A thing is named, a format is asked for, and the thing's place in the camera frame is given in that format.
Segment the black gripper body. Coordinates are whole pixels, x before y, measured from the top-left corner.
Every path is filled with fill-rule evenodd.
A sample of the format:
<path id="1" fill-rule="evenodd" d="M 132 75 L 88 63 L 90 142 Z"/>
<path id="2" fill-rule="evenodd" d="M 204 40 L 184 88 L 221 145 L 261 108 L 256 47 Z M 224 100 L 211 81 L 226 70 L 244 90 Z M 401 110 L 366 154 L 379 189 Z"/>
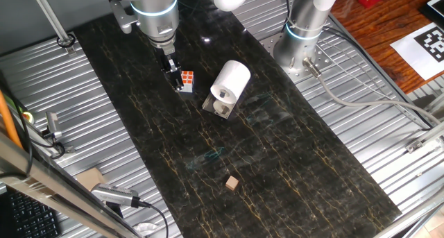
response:
<path id="1" fill-rule="evenodd" d="M 176 48 L 174 45 L 155 47 L 155 57 L 163 72 L 175 72 L 178 70 L 176 64 Z"/>

